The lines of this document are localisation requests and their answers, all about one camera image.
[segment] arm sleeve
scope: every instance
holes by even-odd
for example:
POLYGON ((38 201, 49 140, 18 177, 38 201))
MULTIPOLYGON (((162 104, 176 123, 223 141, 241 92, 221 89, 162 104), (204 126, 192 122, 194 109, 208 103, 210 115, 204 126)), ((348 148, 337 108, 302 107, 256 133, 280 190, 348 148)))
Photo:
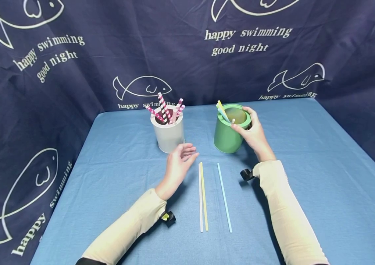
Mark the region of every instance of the arm sleeve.
POLYGON ((91 243, 77 265, 115 265, 135 240, 156 223, 165 212, 166 204, 155 189, 145 192, 91 243))
POLYGON ((288 184, 282 162, 261 162, 254 167, 252 173, 260 178, 260 187, 268 200, 271 223, 286 264, 329 265, 288 184))

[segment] straw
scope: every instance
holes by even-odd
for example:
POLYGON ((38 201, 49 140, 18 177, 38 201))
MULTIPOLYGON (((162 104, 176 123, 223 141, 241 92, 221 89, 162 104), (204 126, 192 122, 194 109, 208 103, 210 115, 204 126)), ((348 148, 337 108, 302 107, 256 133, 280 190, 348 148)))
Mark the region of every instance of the straw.
POLYGON ((170 112, 168 111, 168 108, 167 108, 167 103, 165 103, 165 100, 163 98, 163 95, 160 93, 158 93, 158 100, 161 104, 161 108, 165 111, 165 114, 168 118, 168 122, 170 122, 171 120, 171 115, 170 115, 170 112))
POLYGON ((179 110, 180 106, 182 105, 183 98, 179 99, 179 103, 177 103, 176 108, 173 111, 173 116, 171 117, 170 124, 176 122, 176 117, 175 113, 177 114, 177 111, 179 110))
POLYGON ((226 115, 224 115, 223 111, 220 108, 218 108, 218 112, 220 112, 221 116, 223 117, 223 119, 225 121, 227 121, 228 123, 230 123, 229 118, 226 115))
POLYGON ((223 178, 221 177, 220 164, 218 166, 218 175, 220 175, 221 190, 223 191, 224 206, 226 207, 227 222, 229 223, 229 232, 232 232, 232 224, 230 223, 229 209, 227 208, 226 193, 224 192, 223 178))
POLYGON ((205 184, 204 184, 204 167, 201 165, 201 181, 202 181, 202 198, 204 200, 204 217, 205 217, 205 231, 208 231, 208 218, 207 218, 207 201, 205 199, 205 184))
POLYGON ((227 117, 226 111, 224 110, 223 104, 221 104, 221 101, 218 101, 218 105, 221 108, 221 111, 223 111, 224 115, 227 117))
POLYGON ((199 218, 201 218, 199 223, 201 224, 201 233, 202 233, 204 231, 204 228, 203 228, 204 225, 202 224, 201 163, 198 163, 198 175, 199 175, 199 218))
POLYGON ((155 115, 155 117, 157 117, 157 119, 159 119, 160 121, 164 122, 164 119, 157 113, 155 112, 153 109, 151 109, 150 106, 146 105, 145 108, 152 113, 152 115, 155 115))
POLYGON ((176 117, 179 117, 180 113, 185 109, 185 105, 180 106, 179 110, 177 111, 176 117))
POLYGON ((162 117, 164 118, 164 123, 167 124, 167 116, 165 114, 165 109, 164 109, 164 99, 163 99, 163 95, 161 95, 161 93, 158 93, 158 100, 160 102, 160 108, 161 108, 161 113, 162 113, 162 117))

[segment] red and white striped straw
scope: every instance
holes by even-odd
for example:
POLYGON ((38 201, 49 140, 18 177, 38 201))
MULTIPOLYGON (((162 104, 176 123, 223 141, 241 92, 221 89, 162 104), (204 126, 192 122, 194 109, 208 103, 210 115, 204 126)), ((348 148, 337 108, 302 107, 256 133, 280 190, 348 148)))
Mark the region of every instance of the red and white striped straw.
POLYGON ((179 117, 180 113, 185 109, 185 105, 180 106, 179 110, 177 111, 176 117, 179 117))
POLYGON ((179 103, 177 104, 177 106, 180 107, 182 105, 182 103, 183 103, 183 98, 179 99, 179 103))
POLYGON ((177 103, 176 108, 173 111, 173 116, 171 117, 170 124, 176 122, 176 113, 179 110, 180 106, 182 105, 183 98, 179 99, 179 103, 177 103))
POLYGON ((167 104, 165 103, 163 95, 161 94, 161 92, 158 93, 158 100, 160 102, 160 107, 161 107, 161 110, 162 110, 162 116, 164 117, 164 113, 165 113, 164 119, 167 117, 168 121, 170 121, 171 115, 170 115, 170 112, 168 111, 167 104))
POLYGON ((164 119, 157 113, 155 112, 153 109, 151 109, 150 106, 146 105, 145 108, 152 113, 152 115, 154 115, 155 117, 157 117, 157 119, 159 119, 160 121, 164 122, 164 119))

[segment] fabric backdrop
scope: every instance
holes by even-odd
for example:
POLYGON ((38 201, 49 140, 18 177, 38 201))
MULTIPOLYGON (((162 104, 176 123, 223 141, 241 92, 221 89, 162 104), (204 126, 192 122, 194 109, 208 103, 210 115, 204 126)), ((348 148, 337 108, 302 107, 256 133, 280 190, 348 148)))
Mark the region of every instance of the fabric backdrop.
POLYGON ((96 115, 158 92, 316 98, 375 159, 375 1, 0 1, 0 264, 30 263, 96 115))

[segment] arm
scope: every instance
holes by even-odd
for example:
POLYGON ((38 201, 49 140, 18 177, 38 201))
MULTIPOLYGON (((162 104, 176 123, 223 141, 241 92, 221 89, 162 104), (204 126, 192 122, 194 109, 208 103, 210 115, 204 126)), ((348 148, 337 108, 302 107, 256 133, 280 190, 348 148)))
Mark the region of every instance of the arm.
POLYGON ((280 161, 257 164, 254 176, 268 200, 271 223, 287 265, 329 264, 314 231, 294 196, 280 161))
POLYGON ((260 187, 268 200, 271 223, 287 265, 328 265, 314 231, 288 184, 282 162, 271 150, 257 113, 244 107, 251 115, 248 131, 237 125, 240 133, 261 161, 252 174, 260 178, 260 187))
POLYGON ((192 144, 179 145, 167 158, 162 182, 145 192, 118 220, 102 232, 86 249, 76 265, 115 265, 141 234, 148 231, 165 212, 199 153, 192 144))

